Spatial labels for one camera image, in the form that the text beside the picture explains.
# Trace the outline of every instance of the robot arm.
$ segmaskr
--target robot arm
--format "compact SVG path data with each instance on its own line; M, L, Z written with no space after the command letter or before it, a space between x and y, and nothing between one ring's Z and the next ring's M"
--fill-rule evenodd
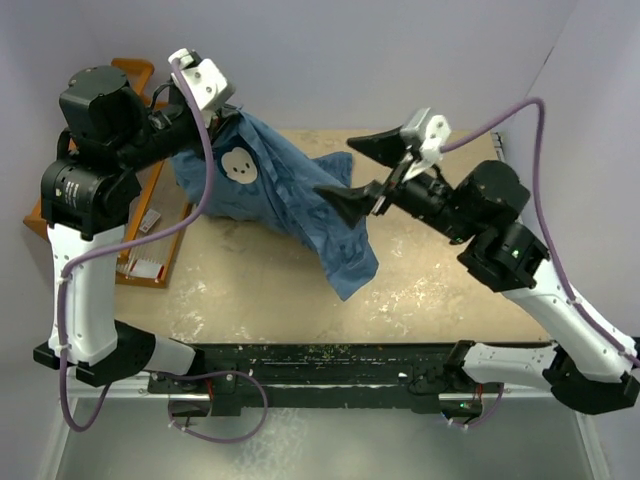
M203 114L209 133L213 118L233 87L209 59L186 49L174 53ZM82 70L60 96L69 126L58 141L57 160L42 177L42 216L48 223L56 276L74 258L118 245L125 234L129 205L140 193L136 172L180 150L202 151L193 114L176 83L168 84L169 104L152 111L131 90L126 75L111 67ZM69 151L69 141L75 149ZM77 377L105 385L146 369L178 375L197 363L196 350L114 320L117 253L79 265L66 283L65 318L54 319L47 353L36 360L59 366L62 349L77 366ZM66 327L61 345L58 322Z
M457 187L446 181L438 162L450 131L444 117L421 109L400 128L349 139L349 146L391 168L387 180L355 189L317 187L316 192L351 226L396 205L452 245L470 240L458 256L469 274L523 308L557 342L537 349L460 342L451 363L470 379L551 390L562 403L584 413L632 406L640 392L631 375L636 342L573 289L597 328L625 351L620 353L577 311L548 249L518 222L530 194L511 167L485 161ZM426 173L429 169L435 176Z

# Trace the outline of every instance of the gray floor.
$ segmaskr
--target gray floor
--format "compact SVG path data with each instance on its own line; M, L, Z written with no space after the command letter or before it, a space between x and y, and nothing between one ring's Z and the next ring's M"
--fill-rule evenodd
M86 416L93 400L80 402ZM232 436L259 418L196 419ZM212 445L167 427L166 400L109 399L96 425L69 435L59 480L591 479L575 415L554 400L508 399L475 430L388 410L273 410L252 440Z

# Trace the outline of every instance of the white wall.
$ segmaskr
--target white wall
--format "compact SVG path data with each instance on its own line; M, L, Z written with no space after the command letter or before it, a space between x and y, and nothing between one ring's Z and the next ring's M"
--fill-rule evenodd
M102 57L71 1L0 0L0 465L36 478L55 409L56 375L31 359L53 312L47 244L22 225L55 160L57 97Z
M576 0L79 0L105 53L214 59L275 127L474 128L521 100Z
M546 216L573 283L614 324L640 336L640 2L580 0L531 94L548 106ZM506 132L530 181L533 112ZM535 224L532 210L525 215ZM615 478L638 477L640 406L598 418Z

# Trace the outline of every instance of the wooden table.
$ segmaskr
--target wooden table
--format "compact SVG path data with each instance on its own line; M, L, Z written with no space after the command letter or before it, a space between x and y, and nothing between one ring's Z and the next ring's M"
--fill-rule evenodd
M310 157L346 149L366 131L286 131ZM456 184L496 158L489 136L447 154ZM387 169L356 155L353 185ZM200 218L184 236L167 289L117 286L119 320L188 342L534 341L547 335L526 313L476 282L437 232L392 207L370 217L376 277L347 302L318 257L254 223Z

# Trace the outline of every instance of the white circular patch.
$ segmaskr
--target white circular patch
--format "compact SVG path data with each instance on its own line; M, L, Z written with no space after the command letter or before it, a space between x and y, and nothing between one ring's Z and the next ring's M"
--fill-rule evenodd
M243 185L258 178L258 167L244 148L236 147L222 156L222 169L231 180Z

